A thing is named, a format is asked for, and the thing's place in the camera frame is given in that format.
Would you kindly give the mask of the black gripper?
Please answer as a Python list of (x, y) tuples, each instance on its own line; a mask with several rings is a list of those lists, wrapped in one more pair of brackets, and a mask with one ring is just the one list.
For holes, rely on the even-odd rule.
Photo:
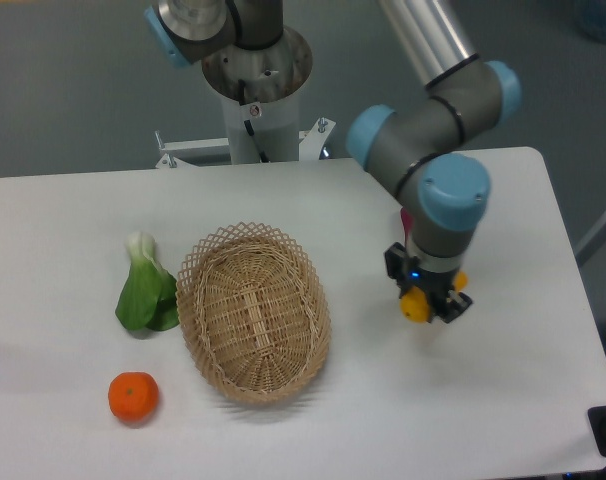
[(473, 300), (453, 288), (454, 277), (461, 271), (432, 272), (424, 269), (417, 258), (410, 259), (403, 244), (395, 242), (384, 252), (387, 276), (394, 280), (400, 293), (417, 286), (427, 296), (436, 317), (449, 324), (463, 315)]

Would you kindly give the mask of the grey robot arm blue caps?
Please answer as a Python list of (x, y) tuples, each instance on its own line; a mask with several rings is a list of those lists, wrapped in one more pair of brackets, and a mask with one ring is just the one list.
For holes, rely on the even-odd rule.
[[(521, 85), (505, 64), (479, 58), (447, 2), (380, 7), (428, 98), (409, 115), (368, 108), (346, 148), (402, 207), (405, 240), (384, 258), (404, 314), (451, 322), (472, 303), (462, 260), (491, 190), (487, 170), (459, 148), (518, 109)], [(284, 24), (281, 2), (155, 1), (144, 17), (175, 66), (201, 66), (222, 103), (233, 163), (301, 158), (297, 95), (312, 54)]]

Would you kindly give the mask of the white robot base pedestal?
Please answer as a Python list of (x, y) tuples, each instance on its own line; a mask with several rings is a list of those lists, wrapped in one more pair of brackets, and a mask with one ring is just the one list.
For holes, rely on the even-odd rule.
[(232, 164), (299, 159), (300, 95), (312, 65), (309, 44), (290, 27), (264, 50), (231, 45), (202, 61), (221, 102)]

